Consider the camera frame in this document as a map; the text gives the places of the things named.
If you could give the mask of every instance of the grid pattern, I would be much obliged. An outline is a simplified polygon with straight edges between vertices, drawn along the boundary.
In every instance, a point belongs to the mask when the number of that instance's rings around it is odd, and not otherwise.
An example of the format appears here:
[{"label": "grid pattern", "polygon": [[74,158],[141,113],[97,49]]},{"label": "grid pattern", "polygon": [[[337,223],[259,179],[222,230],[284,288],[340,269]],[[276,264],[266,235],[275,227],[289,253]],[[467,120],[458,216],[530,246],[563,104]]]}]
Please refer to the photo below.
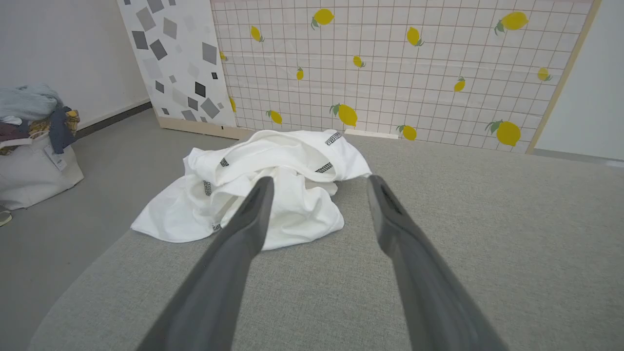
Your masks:
[{"label": "grid pattern", "polygon": [[[212,5],[236,123],[247,129],[352,128],[330,111],[346,104],[355,129],[417,140],[525,152],[585,23],[590,3],[541,0],[264,0]],[[333,20],[311,28],[320,9]],[[495,35],[505,15],[529,23]],[[258,28],[263,42],[254,40]],[[406,40],[410,27],[422,46]],[[365,66],[358,67],[359,56]],[[298,67],[304,78],[297,79]],[[540,68],[552,79],[539,79]],[[466,80],[456,92],[458,77]],[[267,111],[281,114],[282,124]],[[515,147],[486,132],[520,127]]]}]

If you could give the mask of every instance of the green leaf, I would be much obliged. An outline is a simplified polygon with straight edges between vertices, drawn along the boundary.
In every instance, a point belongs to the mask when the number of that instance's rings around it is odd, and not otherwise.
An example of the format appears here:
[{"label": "green leaf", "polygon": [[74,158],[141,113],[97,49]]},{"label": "green leaf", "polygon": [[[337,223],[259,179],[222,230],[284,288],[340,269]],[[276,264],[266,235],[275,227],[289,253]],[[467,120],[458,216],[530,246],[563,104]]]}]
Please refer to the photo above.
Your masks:
[{"label": "green leaf", "polygon": [[494,132],[500,127],[501,123],[503,123],[502,120],[498,122],[492,122],[492,126],[490,127],[490,134],[494,134]]}]

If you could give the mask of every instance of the gray fabric surface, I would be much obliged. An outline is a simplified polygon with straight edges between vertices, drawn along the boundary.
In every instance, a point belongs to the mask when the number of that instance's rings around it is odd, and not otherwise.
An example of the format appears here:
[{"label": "gray fabric surface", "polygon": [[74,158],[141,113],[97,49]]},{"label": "gray fabric surface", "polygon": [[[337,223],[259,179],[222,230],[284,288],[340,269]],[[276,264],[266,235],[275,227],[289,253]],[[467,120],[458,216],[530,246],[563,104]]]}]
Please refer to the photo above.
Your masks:
[{"label": "gray fabric surface", "polygon": [[[511,350],[622,349],[624,173],[483,149],[347,138]],[[365,186],[364,179],[338,184],[343,230],[253,261],[233,349],[409,348]],[[57,301],[29,350],[133,350],[210,241],[169,244],[126,233]]]},{"label": "gray fabric surface", "polygon": [[0,116],[38,121],[63,107],[58,93],[45,84],[0,88]]}]

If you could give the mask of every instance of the baseboard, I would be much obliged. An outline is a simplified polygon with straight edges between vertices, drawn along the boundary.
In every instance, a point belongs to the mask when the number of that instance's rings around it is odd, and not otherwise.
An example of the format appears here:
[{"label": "baseboard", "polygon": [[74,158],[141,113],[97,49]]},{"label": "baseboard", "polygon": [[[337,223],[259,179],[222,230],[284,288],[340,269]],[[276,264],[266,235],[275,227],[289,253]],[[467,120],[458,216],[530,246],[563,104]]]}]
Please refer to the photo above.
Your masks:
[{"label": "baseboard", "polygon": [[85,129],[86,127],[89,127],[89,126],[93,126],[96,123],[102,122],[102,121],[104,121],[104,120],[106,120],[108,118],[114,117],[114,116],[116,116],[118,114],[121,114],[121,113],[123,113],[125,111],[131,110],[131,109],[133,109],[135,107],[139,107],[139,106],[141,106],[143,104],[146,104],[148,102],[150,102],[149,98],[143,99],[141,101],[135,102],[135,103],[130,104],[130,105],[125,106],[125,107],[122,107],[122,108],[117,109],[115,111],[112,111],[110,113],[104,114],[103,116],[100,116],[98,118],[92,119],[90,121],[86,121],[84,123],[80,122],[80,123],[78,123],[78,130]]},{"label": "baseboard", "polygon": [[595,164],[601,164],[610,167],[624,168],[623,160],[607,159],[604,157],[588,156],[580,154],[571,154],[569,152],[552,151],[544,149],[533,149],[532,155],[554,157],[556,159],[566,159],[572,161],[582,161]]},{"label": "baseboard", "polygon": [[132,104],[124,109],[116,111],[115,114],[109,114],[108,117],[101,117],[93,121],[89,121],[89,124],[86,126],[80,126],[78,131],[76,132],[76,139],[80,139],[82,137],[88,136],[93,132],[97,132],[102,128],[106,128],[113,123],[117,123],[122,121],[130,116],[134,116],[139,112],[143,112],[147,109],[152,108],[152,103],[149,99],[147,102],[142,101],[141,103]]}]

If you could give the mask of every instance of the white cloth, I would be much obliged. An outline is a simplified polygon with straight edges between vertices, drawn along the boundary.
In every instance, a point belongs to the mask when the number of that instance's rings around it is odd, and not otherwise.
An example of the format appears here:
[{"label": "white cloth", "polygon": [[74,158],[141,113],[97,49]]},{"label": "white cloth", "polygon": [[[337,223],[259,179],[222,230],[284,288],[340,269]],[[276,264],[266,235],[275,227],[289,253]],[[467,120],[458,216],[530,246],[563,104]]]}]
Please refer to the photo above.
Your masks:
[{"label": "white cloth", "polygon": [[22,125],[22,119],[18,118],[18,117],[15,117],[15,116],[0,117],[0,122],[6,123],[6,124],[12,124],[14,126],[21,126]]},{"label": "white cloth", "polygon": [[156,195],[131,228],[168,242],[208,237],[226,226],[255,182],[273,178],[275,194],[263,250],[302,244],[342,229],[330,196],[336,180],[369,176],[359,151],[334,130],[260,131],[217,151],[193,149],[185,175]]}]

